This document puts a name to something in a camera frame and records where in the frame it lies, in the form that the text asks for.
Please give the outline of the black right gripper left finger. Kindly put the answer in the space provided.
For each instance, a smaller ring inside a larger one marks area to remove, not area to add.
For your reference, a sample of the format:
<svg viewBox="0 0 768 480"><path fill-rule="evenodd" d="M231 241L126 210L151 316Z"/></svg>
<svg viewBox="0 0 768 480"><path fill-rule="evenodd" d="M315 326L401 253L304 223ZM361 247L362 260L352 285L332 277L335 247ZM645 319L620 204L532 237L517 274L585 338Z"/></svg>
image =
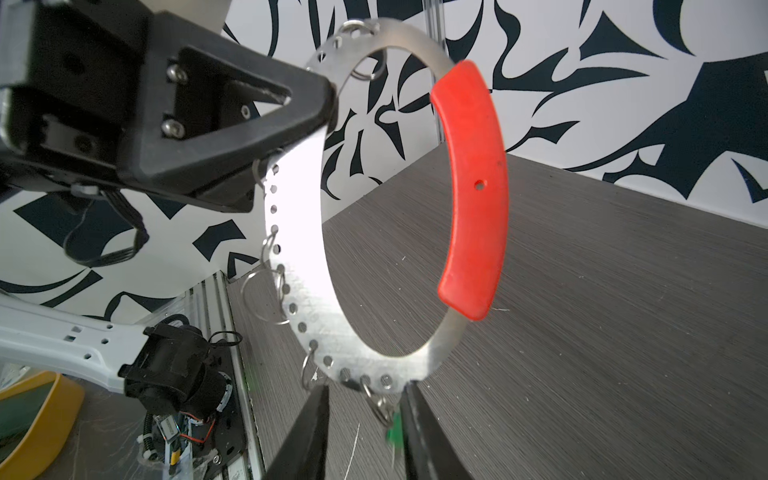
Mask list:
<svg viewBox="0 0 768 480"><path fill-rule="evenodd" d="M330 421L329 398L327 385L312 389L264 474L264 480L325 478Z"/></svg>

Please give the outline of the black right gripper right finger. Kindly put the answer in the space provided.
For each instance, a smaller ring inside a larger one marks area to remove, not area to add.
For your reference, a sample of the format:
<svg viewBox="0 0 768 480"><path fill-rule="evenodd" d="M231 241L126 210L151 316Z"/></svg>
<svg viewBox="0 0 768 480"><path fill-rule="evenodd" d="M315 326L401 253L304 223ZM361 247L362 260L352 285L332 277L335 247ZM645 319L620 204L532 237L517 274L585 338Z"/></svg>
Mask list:
<svg viewBox="0 0 768 480"><path fill-rule="evenodd" d="M416 381L405 385L400 413L407 479L472 479Z"/></svg>

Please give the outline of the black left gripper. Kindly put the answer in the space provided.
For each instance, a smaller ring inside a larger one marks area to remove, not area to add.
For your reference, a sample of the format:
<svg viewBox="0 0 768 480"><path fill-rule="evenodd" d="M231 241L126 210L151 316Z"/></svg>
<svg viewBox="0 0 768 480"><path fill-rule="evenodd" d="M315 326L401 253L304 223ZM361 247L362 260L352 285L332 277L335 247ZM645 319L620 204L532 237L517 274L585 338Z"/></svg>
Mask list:
<svg viewBox="0 0 768 480"><path fill-rule="evenodd" d="M1 5L1 191L68 210L130 189L226 213L250 167L326 124L335 92L140 1Z"/></svg>

